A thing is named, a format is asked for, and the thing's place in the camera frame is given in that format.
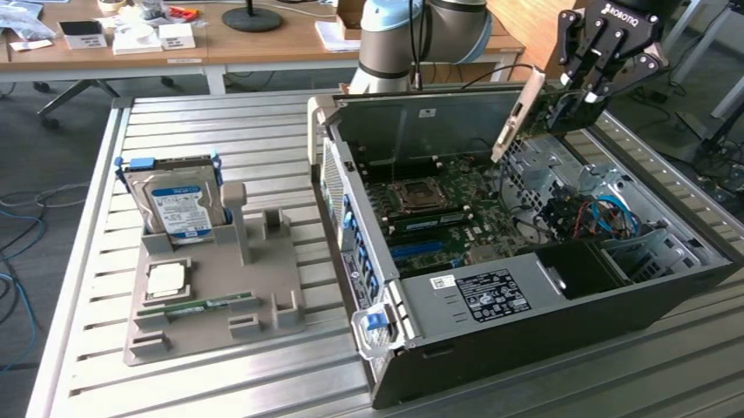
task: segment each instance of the metal grid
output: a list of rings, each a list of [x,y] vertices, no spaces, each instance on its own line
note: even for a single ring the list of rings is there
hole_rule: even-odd
[[[744,409],[742,272],[639,333],[405,406],[369,409],[310,188],[305,104],[322,93],[147,98],[113,111],[30,416],[723,416]],[[740,224],[611,117],[600,126],[742,248]],[[590,162],[607,159],[582,132],[568,140]],[[142,217],[111,159],[213,150],[225,179],[246,182],[245,215],[281,206],[290,216],[310,326],[290,337],[129,367],[122,348]]]

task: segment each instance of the hard drive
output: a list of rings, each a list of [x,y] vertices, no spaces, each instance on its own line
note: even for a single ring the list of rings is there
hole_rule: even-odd
[[[118,176],[127,185],[150,233],[167,233],[174,244],[212,238],[212,228],[225,225],[220,198],[220,158],[134,158]]]

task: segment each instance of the desk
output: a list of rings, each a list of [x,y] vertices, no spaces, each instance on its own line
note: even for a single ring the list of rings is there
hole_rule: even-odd
[[[638,333],[393,409],[370,409],[310,188],[306,103],[330,92],[143,98],[113,110],[27,416],[577,418],[691,411],[726,416],[744,409],[742,272]],[[598,126],[743,250],[742,224],[608,113]],[[607,161],[582,131],[567,140],[591,164]],[[280,206],[290,217],[309,328],[129,367],[122,346],[142,217],[114,176],[113,158],[212,150],[222,154],[225,179],[246,183],[245,215]]]
[[[266,33],[246,34],[230,29],[221,20],[225,10],[238,7],[237,4],[189,4],[189,7],[203,12],[202,18],[207,23],[203,27],[194,28],[197,48],[114,56],[111,48],[70,50],[63,39],[57,39],[49,48],[25,52],[14,51],[0,41],[0,82],[203,74],[210,93],[225,94],[222,76],[229,72],[357,66],[356,52],[332,53],[324,49],[314,27],[317,17],[277,10],[285,18],[282,28]],[[318,4],[296,4],[293,7],[317,14],[330,14],[334,10]],[[45,4],[42,21],[57,30],[59,21],[101,15],[95,0],[71,0],[70,3]],[[12,33],[0,39],[4,40],[6,37],[10,37],[11,42],[18,40]],[[479,62],[496,63],[497,66],[512,64],[523,50],[523,45],[496,22],[489,46]],[[507,80],[508,72],[495,81]]]

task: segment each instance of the wooden desk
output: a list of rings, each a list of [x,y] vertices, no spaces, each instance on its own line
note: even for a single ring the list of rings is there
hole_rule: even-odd
[[[189,4],[187,7],[202,11],[202,18],[207,23],[194,28],[197,48],[190,50],[114,56],[111,48],[70,50],[65,39],[59,38],[49,48],[16,52],[4,41],[15,42],[19,39],[7,31],[0,37],[0,82],[203,74],[210,93],[225,94],[222,76],[230,72],[357,66],[357,52],[332,53],[325,50],[320,41],[314,23],[333,19],[318,19],[289,10],[277,10],[285,19],[282,28],[250,34],[230,29],[222,23],[222,13],[238,7],[237,4]],[[317,14],[334,12],[334,9],[318,4],[296,4],[293,7]],[[61,21],[102,15],[95,0],[71,0],[70,3],[45,4],[42,21],[54,30],[59,30]],[[113,34],[107,37],[111,45]],[[487,52],[479,61],[497,65],[512,64],[523,50],[523,45],[497,23]]]

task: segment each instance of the paper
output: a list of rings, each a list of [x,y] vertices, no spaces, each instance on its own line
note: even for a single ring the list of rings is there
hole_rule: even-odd
[[[316,30],[321,36],[324,47],[330,52],[358,51],[362,41],[346,41],[337,22],[316,22]]]
[[[14,48],[14,51],[38,50],[46,46],[51,46],[51,41],[49,39],[34,42],[11,42],[11,48]]]

